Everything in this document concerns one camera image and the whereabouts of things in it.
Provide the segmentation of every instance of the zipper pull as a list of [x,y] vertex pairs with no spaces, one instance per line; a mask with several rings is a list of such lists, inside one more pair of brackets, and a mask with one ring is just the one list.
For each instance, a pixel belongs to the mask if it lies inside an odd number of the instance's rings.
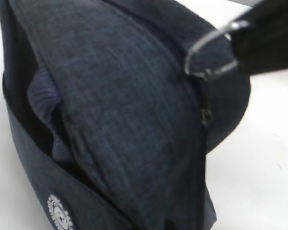
[[202,125],[207,127],[213,121],[213,114],[211,111],[211,79],[213,78],[213,73],[210,69],[206,69],[204,72],[204,77],[202,80],[202,108],[201,108],[201,122]]

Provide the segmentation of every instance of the white surface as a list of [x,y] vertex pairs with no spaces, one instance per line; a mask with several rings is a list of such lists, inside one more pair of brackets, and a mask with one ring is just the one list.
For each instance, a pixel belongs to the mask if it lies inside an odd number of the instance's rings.
[[[247,7],[225,0],[181,0],[221,26]],[[52,229],[12,143],[1,90],[0,230]],[[208,155],[207,184],[218,221],[213,230],[288,230],[288,71],[252,79],[240,126]]]

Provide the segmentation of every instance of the denim fabric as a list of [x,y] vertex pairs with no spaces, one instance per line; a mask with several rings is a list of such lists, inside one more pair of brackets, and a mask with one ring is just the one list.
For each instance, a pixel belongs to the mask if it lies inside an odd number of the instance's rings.
[[[42,69],[36,73],[28,88],[28,98],[30,105],[37,116],[51,130],[54,136],[52,158],[58,162],[71,161],[72,157],[68,155],[70,154],[70,151],[60,139],[55,125],[53,124],[52,113],[55,107],[61,103],[62,98],[59,89],[48,71]],[[206,189],[205,229],[209,229],[211,224],[215,221],[214,213],[215,211],[211,198]]]
[[[198,92],[185,79],[182,59],[145,25],[105,1],[9,2],[40,67],[61,92],[72,154],[91,181],[141,229],[163,230],[169,219],[178,230],[193,230],[201,211],[195,190],[203,186],[195,173],[201,125]],[[120,3],[155,20],[185,52],[213,29],[174,1],[148,1],[151,8],[141,0]],[[222,38],[193,68],[218,67],[232,57]],[[238,124],[250,92],[238,69],[211,88],[215,121],[209,150]],[[213,208],[209,213],[214,217]]]
[[13,140],[31,185],[49,218],[47,200],[56,194],[69,207],[75,230],[132,230],[132,225],[108,205],[96,191],[71,177],[31,140],[9,111]]

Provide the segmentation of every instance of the zipper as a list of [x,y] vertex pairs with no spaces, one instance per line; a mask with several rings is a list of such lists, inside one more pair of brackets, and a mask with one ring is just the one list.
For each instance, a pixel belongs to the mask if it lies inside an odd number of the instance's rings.
[[183,66],[184,59],[187,55],[185,49],[176,42],[170,35],[168,35],[164,30],[162,30],[159,26],[154,24],[153,22],[147,20],[146,18],[133,13],[132,11],[120,6],[117,3],[111,2],[110,0],[100,0],[108,5],[111,5],[115,7],[116,9],[122,11],[126,15],[132,17],[137,23],[142,25],[144,28],[146,28],[151,35],[153,35],[155,38],[157,38],[165,47],[168,48],[168,50],[172,53],[172,55],[175,57],[177,62]]

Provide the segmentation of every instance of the white logo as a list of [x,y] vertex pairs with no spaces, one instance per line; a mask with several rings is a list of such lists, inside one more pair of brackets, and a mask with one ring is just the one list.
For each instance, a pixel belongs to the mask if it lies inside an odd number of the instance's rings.
[[73,230],[68,211],[63,208],[60,200],[54,195],[50,195],[48,198],[48,210],[58,230]]

